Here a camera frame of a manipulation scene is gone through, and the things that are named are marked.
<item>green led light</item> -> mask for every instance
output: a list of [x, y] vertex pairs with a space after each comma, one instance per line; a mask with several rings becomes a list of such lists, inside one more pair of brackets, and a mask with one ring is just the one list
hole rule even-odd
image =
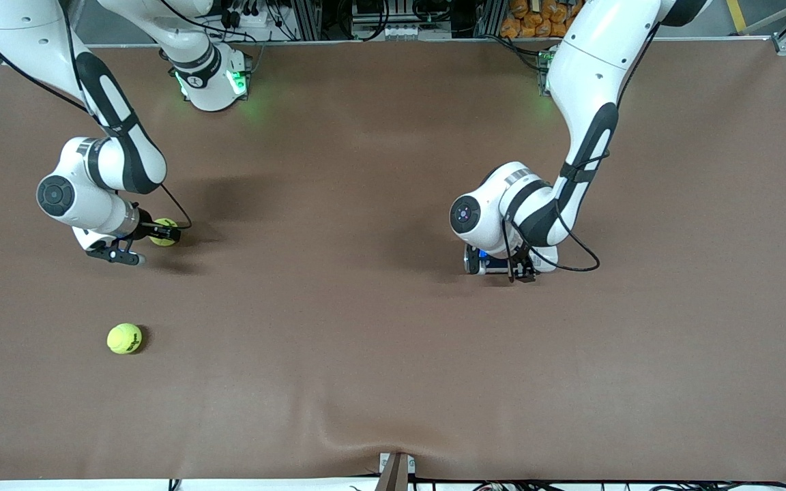
[[184, 88], [184, 81], [181, 80], [181, 75], [179, 75], [178, 72], [175, 72], [175, 78], [177, 78], [178, 85], [181, 86], [181, 93], [184, 97], [187, 97], [187, 89]]
[[247, 89], [244, 86], [244, 74], [242, 72], [230, 72], [227, 70], [227, 78], [236, 94], [241, 95], [246, 92]]

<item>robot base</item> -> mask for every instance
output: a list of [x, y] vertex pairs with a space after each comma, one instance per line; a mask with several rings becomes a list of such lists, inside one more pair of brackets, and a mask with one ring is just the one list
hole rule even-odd
[[250, 74], [253, 71], [253, 58], [228, 46], [228, 44], [214, 44], [221, 54], [221, 64], [218, 71], [207, 80], [204, 87], [191, 85], [193, 79], [187, 74], [178, 74], [173, 68], [169, 74], [177, 78], [181, 85], [184, 100], [188, 100], [206, 112], [222, 111], [236, 100], [247, 100], [250, 90]]
[[[523, 262], [516, 262], [512, 264], [512, 277], [513, 280], [520, 280], [521, 282], [531, 282], [536, 274], [550, 273], [556, 269], [555, 265], [549, 264], [542, 258], [556, 263], [557, 250], [556, 246], [552, 248], [534, 248], [536, 252], [530, 251], [529, 260]], [[468, 274], [508, 274], [508, 261], [494, 258], [490, 254], [478, 248], [473, 248], [471, 245], [465, 245], [463, 252], [463, 265]]]

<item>tennis ball logo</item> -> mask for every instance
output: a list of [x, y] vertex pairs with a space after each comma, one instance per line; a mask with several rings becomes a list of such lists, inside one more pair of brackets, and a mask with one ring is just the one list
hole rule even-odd
[[137, 345], [139, 342], [140, 341], [138, 341], [137, 333], [134, 333], [134, 335], [132, 335], [132, 342], [129, 343], [129, 347], [126, 348], [126, 351], [132, 351], [132, 349], [135, 348], [135, 345]]

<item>black robot stripe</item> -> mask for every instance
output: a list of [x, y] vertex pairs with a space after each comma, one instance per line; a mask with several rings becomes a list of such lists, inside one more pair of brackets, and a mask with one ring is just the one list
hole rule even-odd
[[[574, 156], [572, 167], [578, 168], [580, 167], [578, 162], [590, 160], [590, 156], [596, 153], [596, 145], [599, 144], [602, 135], [608, 131], [609, 137], [605, 140], [605, 148], [601, 149], [601, 152], [605, 153], [605, 150], [608, 149], [609, 142], [611, 142], [611, 137], [614, 136], [616, 127], [617, 105], [613, 102], [607, 102], [605, 105], [602, 105], [602, 108], [596, 111], [596, 115], [593, 116], [593, 121], [590, 121], [590, 126], [587, 128], [587, 133], [584, 134], [583, 142], [581, 142], [581, 148], [578, 149], [578, 153]], [[602, 164], [602, 159], [596, 161], [596, 170], [599, 169], [599, 164]], [[561, 177], [571, 174], [571, 170], [567, 170], [566, 166], [567, 164], [564, 164], [561, 172], [559, 172]], [[526, 239], [530, 245], [536, 246], [537, 248], [546, 248], [550, 245], [550, 243], [548, 243], [548, 232], [557, 220], [555, 208], [556, 206], [559, 206], [559, 209], [566, 208], [578, 184], [577, 181], [566, 181], [564, 186], [562, 186], [561, 192], [559, 192], [557, 203], [552, 200], [548, 205], [542, 206], [542, 208], [534, 211], [521, 223], [521, 232], [523, 233], [524, 239]], [[580, 208], [581, 202], [578, 203], [578, 207], [576, 208], [576, 215]]]
[[[93, 53], [78, 54], [77, 59], [75, 59], [75, 66], [78, 69], [78, 77], [81, 79], [81, 84], [84, 84], [85, 90], [93, 98], [100, 114], [105, 118], [108, 125], [103, 127], [105, 132], [109, 136], [116, 138], [123, 149], [123, 189], [139, 194], [152, 192], [159, 186], [159, 183], [155, 183], [155, 181], [151, 181], [147, 177], [144, 166], [141, 164], [141, 155], [135, 147], [135, 142], [128, 136], [128, 131], [131, 130], [131, 127], [137, 125], [144, 137], [147, 138], [147, 142], [153, 145], [154, 148], [157, 148], [157, 146], [147, 135], [141, 122], [138, 121], [134, 109], [129, 105], [115, 76], [113, 76], [105, 63]], [[125, 120], [119, 118], [117, 111], [113, 108], [113, 104], [105, 94], [105, 88], [102, 86], [103, 77], [107, 77], [111, 81], [122, 102], [127, 105], [129, 115]], [[96, 181], [96, 177], [93, 177], [93, 181], [101, 187], [107, 187], [105, 183]]]
[[689, 24], [690, 21], [696, 18], [699, 10], [702, 10], [702, 6], [706, 2], [708, 0], [678, 0], [660, 23], [671, 27], [681, 27]]
[[169, 61], [171, 62], [172, 65], [175, 66], [175, 68], [180, 68], [182, 70], [190, 70], [192, 68], [199, 68], [199, 66], [208, 63], [208, 60], [212, 58], [215, 52], [216, 52], [216, 48], [214, 47], [214, 44], [209, 43], [208, 49], [205, 50], [205, 53], [203, 53], [202, 56], [199, 57], [199, 59], [196, 59], [194, 61], [175, 61], [174, 59], [169, 59]]
[[[205, 88], [208, 87], [208, 81], [212, 79], [212, 77], [216, 74], [216, 72], [220, 71], [220, 63], [222, 61], [222, 57], [220, 55], [220, 50], [216, 49], [216, 47], [210, 47], [212, 53], [214, 54], [214, 59], [210, 62], [205, 68], [199, 70], [198, 72], [185, 72], [181, 69], [180, 65], [176, 65], [178, 70], [178, 75], [181, 76], [181, 80], [183, 80], [188, 86], [193, 88]], [[199, 85], [194, 85], [191, 83], [192, 78], [199, 78], [202, 80], [202, 83]]]

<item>brown paper sheet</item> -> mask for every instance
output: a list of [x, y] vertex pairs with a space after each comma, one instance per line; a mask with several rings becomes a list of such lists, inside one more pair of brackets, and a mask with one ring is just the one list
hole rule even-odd
[[[655, 43], [577, 232], [595, 273], [466, 276], [448, 207], [568, 134], [493, 44], [271, 47], [202, 114], [99, 50], [196, 226], [143, 268], [34, 202], [85, 115], [0, 69], [0, 479], [786, 479], [786, 58]], [[165, 195], [135, 200], [177, 218]], [[574, 246], [568, 264], [589, 264]], [[105, 346], [138, 323], [137, 355]]]

